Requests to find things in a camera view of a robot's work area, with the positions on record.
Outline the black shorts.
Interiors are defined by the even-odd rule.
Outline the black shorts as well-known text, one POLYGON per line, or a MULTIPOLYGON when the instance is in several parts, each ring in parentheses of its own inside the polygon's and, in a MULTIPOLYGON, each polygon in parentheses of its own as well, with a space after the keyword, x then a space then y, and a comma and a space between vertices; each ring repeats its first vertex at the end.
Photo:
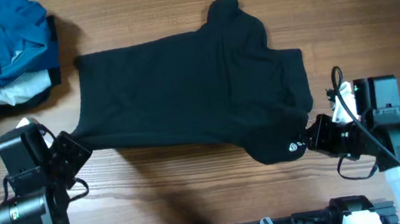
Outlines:
POLYGON ((299 159, 312 95, 299 49, 271 49, 238 0, 197 31, 76 60, 74 136, 91 149, 231 143, 263 164, 299 159))

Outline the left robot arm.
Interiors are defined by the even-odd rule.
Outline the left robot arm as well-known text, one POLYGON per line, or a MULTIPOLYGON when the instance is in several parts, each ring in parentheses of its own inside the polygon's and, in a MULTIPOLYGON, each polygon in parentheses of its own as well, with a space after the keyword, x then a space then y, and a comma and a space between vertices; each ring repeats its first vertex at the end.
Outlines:
POLYGON ((60 132, 47 143, 43 124, 16 127, 0 136, 0 157, 7 169, 0 224, 70 224, 68 206, 82 198, 69 196, 79 170, 92 151, 72 135, 60 132))

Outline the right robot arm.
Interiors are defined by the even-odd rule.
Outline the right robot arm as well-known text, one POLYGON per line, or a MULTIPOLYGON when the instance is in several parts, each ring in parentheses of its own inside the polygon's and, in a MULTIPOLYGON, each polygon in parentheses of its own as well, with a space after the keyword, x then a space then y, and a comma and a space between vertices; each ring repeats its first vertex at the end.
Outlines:
POLYGON ((328 115, 318 115, 306 131, 309 150, 357 160, 373 156, 378 171, 395 194, 400 210, 400 96, 394 76, 354 81, 356 113, 360 121, 340 123, 328 115))

